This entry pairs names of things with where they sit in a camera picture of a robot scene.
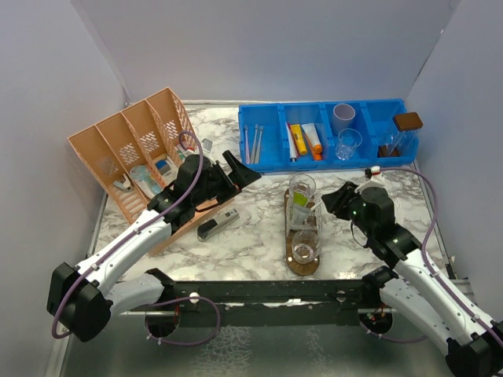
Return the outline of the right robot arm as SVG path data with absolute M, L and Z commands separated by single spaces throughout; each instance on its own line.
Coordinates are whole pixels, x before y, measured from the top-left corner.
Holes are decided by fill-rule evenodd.
M 348 181 L 321 200 L 330 214 L 360 229 L 366 247 L 385 264 L 361 288 L 367 306 L 384 303 L 400 312 L 439 348 L 455 376 L 502 371 L 502 324 L 467 298 L 397 223 L 385 188 Z

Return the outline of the white tube black cap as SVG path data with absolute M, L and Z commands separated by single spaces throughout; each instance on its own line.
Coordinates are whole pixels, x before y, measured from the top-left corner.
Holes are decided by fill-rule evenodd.
M 301 228 L 304 225 L 306 219 L 309 217 L 309 215 L 310 215 L 310 208 L 294 204 L 290 215 L 290 228 L 291 229 Z

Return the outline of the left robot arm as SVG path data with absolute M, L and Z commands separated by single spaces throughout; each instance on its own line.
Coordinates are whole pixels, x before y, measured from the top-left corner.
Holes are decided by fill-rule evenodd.
M 133 264 L 191 221 L 199 205 L 210 200 L 224 204 L 261 178 L 231 152 L 225 151 L 223 157 L 229 173 L 203 155 L 186 157 L 176 178 L 125 232 L 77 265 L 63 262 L 55 268 L 46 306 L 53 325 L 64 325 L 81 342 L 96 337 L 119 303 L 111 296 L 114 287 Z

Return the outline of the white toothbrush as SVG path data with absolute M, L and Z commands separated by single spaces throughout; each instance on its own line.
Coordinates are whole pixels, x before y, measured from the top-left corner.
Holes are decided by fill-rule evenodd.
M 315 211 L 318 207 L 320 207 L 321 205 L 323 204 L 323 201 L 322 200 L 319 200 L 318 202 L 315 203 L 315 205 L 313 205 L 309 210 L 310 212 L 313 212 Z

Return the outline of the lime green toothpaste tube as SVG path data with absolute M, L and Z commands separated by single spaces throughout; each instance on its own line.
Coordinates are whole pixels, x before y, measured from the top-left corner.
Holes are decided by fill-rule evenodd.
M 292 201 L 295 205 L 305 207 L 310 198 L 305 192 L 294 191 L 292 194 Z

